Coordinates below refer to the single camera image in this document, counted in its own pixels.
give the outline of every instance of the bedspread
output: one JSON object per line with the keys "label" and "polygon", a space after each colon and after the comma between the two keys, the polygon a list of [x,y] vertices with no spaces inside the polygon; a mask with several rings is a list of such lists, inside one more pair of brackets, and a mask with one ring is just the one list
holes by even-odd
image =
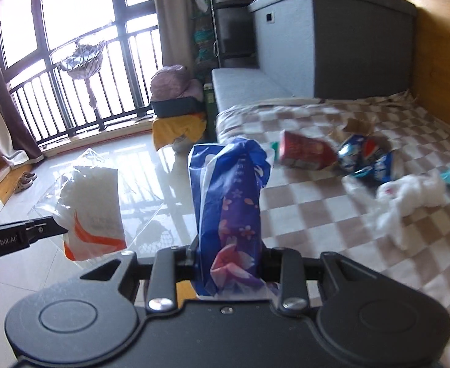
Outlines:
{"label": "bedspread", "polygon": [[[348,117],[374,117],[376,131],[400,150],[405,174],[442,172],[450,166],[450,134],[408,94],[356,101],[278,99],[232,107],[218,116],[217,135],[222,143],[243,136],[269,144],[286,129],[329,140],[333,126]],[[331,169],[275,165],[261,191],[260,209],[266,246],[315,258],[324,251],[339,252],[434,297],[450,313],[450,188],[444,206],[420,208],[403,218],[410,243],[406,251],[371,230],[367,211],[346,195],[341,176]],[[318,296],[315,284],[308,287]],[[450,368],[450,341],[442,363]]]}

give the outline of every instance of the hanging net bag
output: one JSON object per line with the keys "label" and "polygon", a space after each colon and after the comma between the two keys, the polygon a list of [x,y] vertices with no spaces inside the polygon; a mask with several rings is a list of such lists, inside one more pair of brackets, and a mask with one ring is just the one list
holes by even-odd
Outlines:
{"label": "hanging net bag", "polygon": [[92,91],[89,78],[101,70],[105,47],[105,41],[101,41],[97,45],[80,44],[72,55],[56,64],[60,70],[67,72],[72,79],[85,81],[89,105],[94,109],[97,107],[97,99]]}

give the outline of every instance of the balcony railing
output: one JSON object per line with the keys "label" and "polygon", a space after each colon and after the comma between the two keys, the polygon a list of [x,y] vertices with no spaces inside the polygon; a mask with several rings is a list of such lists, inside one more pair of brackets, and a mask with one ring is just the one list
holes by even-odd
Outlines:
{"label": "balcony railing", "polygon": [[[124,56],[123,37],[129,43],[126,45],[130,47],[130,59]],[[152,26],[107,41],[102,69],[90,78],[97,99],[95,109],[88,104],[85,82],[73,80],[56,65],[11,88],[10,94],[37,143],[42,145],[96,128],[103,130],[109,124],[152,113],[148,85],[161,66],[159,37],[158,26]],[[136,92],[141,98],[134,98],[132,75],[136,75]]]}

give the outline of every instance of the white tissue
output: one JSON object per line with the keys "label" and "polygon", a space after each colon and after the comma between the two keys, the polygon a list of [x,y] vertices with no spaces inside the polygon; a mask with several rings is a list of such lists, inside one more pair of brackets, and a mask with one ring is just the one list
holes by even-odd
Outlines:
{"label": "white tissue", "polygon": [[409,247],[401,217],[409,216],[418,207],[444,204],[445,183],[437,171],[430,175],[409,174],[378,187],[373,198],[356,178],[342,179],[346,192],[368,208],[368,221],[380,236],[390,236],[403,250]]}

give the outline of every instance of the blue plastic bag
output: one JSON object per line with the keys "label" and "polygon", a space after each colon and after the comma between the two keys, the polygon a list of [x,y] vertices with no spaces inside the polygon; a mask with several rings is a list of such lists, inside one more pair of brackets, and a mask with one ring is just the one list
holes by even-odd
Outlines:
{"label": "blue plastic bag", "polygon": [[198,295],[257,289],[261,218],[259,191],[268,182],[273,152],[253,140],[195,145],[189,157],[196,227],[200,238]]}

